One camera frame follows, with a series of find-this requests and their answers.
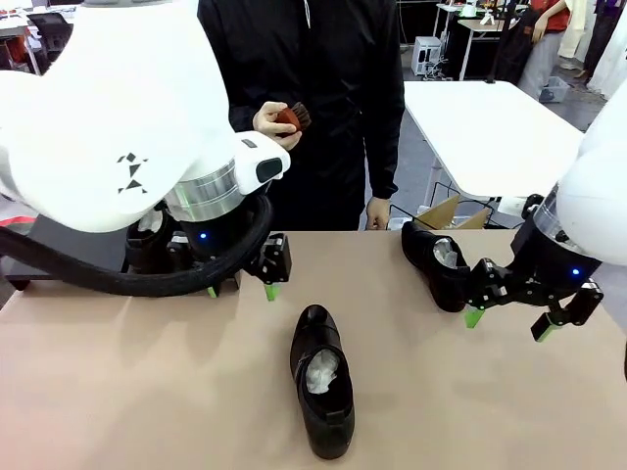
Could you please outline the person's right hand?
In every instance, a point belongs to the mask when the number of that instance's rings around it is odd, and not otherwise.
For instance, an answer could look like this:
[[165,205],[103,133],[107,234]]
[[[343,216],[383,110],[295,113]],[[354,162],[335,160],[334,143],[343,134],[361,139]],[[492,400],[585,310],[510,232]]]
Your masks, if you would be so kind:
[[265,102],[253,117],[253,129],[291,151],[301,140],[302,132],[291,123],[277,121],[278,115],[287,109],[282,102]]

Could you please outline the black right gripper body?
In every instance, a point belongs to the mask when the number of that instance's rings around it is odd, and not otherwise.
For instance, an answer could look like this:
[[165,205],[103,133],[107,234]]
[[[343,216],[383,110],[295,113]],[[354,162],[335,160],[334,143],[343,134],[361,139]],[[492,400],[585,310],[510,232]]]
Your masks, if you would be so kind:
[[534,222],[525,222],[510,246],[508,293],[523,304],[547,304],[574,295],[602,264],[559,244]]

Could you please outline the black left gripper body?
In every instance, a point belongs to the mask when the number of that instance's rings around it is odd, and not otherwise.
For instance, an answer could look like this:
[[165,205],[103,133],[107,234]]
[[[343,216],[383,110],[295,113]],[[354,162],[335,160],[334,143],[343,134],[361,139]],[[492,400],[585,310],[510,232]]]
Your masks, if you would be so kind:
[[227,214],[212,220],[176,221],[166,237],[166,255],[175,273],[225,259],[235,269],[248,267],[259,257],[267,236],[267,215]]

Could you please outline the person's left hand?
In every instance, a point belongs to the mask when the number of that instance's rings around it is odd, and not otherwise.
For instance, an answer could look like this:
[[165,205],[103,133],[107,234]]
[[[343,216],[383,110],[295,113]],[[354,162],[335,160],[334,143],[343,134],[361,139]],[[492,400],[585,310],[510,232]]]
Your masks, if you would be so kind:
[[390,220],[390,201],[371,197],[366,205],[366,229],[386,230]]

